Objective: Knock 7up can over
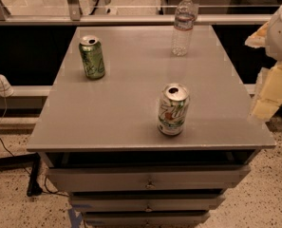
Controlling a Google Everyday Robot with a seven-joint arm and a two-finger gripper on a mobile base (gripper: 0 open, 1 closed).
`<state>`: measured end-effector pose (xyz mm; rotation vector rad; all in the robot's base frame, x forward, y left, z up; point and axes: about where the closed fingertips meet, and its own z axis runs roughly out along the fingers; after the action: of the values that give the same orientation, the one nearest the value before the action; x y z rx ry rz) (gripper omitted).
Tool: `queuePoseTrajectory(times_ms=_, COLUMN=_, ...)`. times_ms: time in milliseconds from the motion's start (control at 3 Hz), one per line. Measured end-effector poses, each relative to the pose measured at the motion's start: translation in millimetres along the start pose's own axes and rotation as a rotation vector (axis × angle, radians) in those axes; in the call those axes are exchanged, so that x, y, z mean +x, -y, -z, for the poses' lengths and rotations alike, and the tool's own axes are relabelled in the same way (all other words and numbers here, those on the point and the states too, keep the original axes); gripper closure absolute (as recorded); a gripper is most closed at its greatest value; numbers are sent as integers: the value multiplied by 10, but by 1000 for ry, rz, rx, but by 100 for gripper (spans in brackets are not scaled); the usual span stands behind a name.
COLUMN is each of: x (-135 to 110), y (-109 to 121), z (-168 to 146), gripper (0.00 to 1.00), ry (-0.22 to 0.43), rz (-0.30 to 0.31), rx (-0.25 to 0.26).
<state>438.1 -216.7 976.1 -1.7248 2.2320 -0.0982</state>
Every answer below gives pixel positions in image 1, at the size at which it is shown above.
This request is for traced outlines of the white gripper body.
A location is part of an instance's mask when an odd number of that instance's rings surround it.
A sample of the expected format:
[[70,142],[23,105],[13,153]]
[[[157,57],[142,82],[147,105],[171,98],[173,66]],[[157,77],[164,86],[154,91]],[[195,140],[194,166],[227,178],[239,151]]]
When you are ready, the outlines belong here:
[[266,53],[276,61],[282,61],[282,5],[271,17],[266,35]]

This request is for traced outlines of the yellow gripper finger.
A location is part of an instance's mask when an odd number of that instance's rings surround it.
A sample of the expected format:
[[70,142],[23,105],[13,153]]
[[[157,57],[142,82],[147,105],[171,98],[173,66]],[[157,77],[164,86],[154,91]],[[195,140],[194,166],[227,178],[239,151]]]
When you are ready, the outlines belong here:
[[250,35],[246,41],[245,45],[250,48],[263,48],[266,46],[266,35],[269,23],[266,22],[262,25],[256,32]]
[[272,68],[262,67],[257,75],[250,118],[267,122],[282,105],[282,62]]

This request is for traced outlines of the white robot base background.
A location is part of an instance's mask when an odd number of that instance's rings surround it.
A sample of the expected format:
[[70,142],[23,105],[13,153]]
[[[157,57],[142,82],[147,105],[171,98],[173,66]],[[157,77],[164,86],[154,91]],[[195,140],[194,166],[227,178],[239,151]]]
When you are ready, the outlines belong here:
[[84,15],[117,15],[118,10],[110,5],[111,0],[86,0]]

